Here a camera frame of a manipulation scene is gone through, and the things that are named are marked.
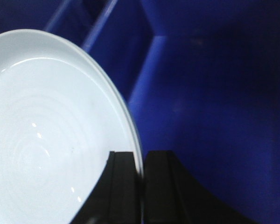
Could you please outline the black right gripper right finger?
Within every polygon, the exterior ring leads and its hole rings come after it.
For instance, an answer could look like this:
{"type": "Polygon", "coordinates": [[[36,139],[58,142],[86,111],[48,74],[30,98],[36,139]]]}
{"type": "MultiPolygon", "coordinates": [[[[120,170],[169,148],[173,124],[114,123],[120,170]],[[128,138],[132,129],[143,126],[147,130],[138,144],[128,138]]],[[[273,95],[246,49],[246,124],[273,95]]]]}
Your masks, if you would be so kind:
{"type": "Polygon", "coordinates": [[[144,161],[144,223],[252,224],[211,194],[173,151],[149,151],[144,161]]]}

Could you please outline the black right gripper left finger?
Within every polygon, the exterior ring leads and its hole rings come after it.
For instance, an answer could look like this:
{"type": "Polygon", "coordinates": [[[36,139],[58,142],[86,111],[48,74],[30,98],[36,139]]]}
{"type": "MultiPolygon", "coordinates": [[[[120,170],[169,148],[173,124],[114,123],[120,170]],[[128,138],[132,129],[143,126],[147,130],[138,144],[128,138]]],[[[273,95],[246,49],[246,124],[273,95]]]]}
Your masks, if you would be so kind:
{"type": "Polygon", "coordinates": [[[106,166],[72,224],[140,224],[140,184],[133,152],[109,153],[106,166]]]}

